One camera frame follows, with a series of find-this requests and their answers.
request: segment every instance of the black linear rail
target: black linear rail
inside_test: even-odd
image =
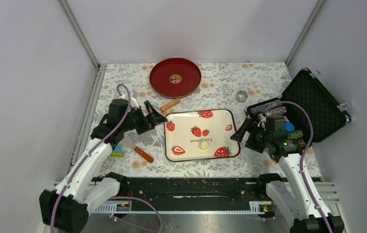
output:
[[[158,211],[249,211],[249,201],[270,201],[256,193],[258,178],[128,178],[113,172],[106,177],[120,182],[117,196],[126,196],[132,191],[134,197],[148,201]],[[133,201],[131,210],[151,211],[138,201]]]

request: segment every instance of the case lid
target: case lid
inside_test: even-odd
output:
[[[313,128],[314,139],[312,142],[320,142],[350,122],[350,115],[341,111],[338,101],[311,75],[307,68],[295,76],[292,82],[282,93],[281,100],[299,104],[308,113]],[[303,139],[308,142],[310,136],[309,124],[303,112],[291,104],[285,104],[288,119],[294,123],[296,129],[303,132]]]

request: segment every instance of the green roller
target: green roller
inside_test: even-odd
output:
[[[288,133],[289,138],[300,139],[303,137],[303,133],[300,130],[295,130],[293,132]]]

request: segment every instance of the wooden roller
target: wooden roller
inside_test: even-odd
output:
[[[161,112],[164,112],[164,111],[170,109],[171,107],[177,105],[180,102],[181,102],[181,99],[180,98],[176,98],[176,99],[172,100],[171,102],[165,104],[164,106],[162,106],[160,108],[161,109]]]

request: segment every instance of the strawberry print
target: strawberry print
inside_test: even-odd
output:
[[[181,155],[181,154],[185,154],[185,150],[180,146],[173,146],[172,153],[174,155]]]
[[[169,131],[174,131],[175,130],[175,124],[170,120],[170,121],[168,121],[167,123],[167,129],[169,130]]]
[[[232,130],[232,125],[227,125],[225,127],[225,131],[231,131]]]
[[[214,114],[212,113],[212,111],[199,111],[198,115],[202,118],[211,118]]]
[[[196,127],[196,126],[192,127],[192,128],[191,128],[191,132],[192,132],[192,134],[193,134],[193,135],[195,135],[196,137],[200,137],[200,136],[202,136],[202,131],[200,130],[200,128],[199,128],[199,127]]]
[[[209,132],[210,132],[209,130],[203,130],[202,131],[202,136],[204,136],[204,137],[208,136]]]
[[[214,157],[215,158],[228,157],[230,154],[231,151],[229,150],[229,147],[223,146],[215,151]]]

